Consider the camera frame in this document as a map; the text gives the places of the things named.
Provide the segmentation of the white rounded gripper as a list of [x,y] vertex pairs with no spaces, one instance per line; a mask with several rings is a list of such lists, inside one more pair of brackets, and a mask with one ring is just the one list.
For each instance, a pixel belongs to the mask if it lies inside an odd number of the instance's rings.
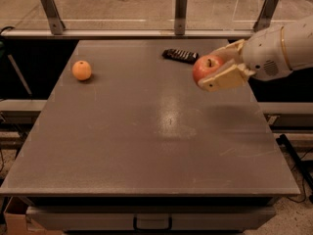
[[240,39],[212,51],[211,55],[220,57],[226,63],[201,78],[199,88],[215,92],[244,86],[251,77],[261,81],[287,77],[292,70],[283,40],[284,28],[274,26],[256,32],[247,41]]

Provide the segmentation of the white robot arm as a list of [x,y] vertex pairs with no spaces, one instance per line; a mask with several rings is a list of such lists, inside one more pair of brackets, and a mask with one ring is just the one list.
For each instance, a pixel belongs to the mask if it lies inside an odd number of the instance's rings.
[[193,66],[193,79],[205,91],[269,81],[313,66],[313,16],[256,32],[247,40],[214,50]]

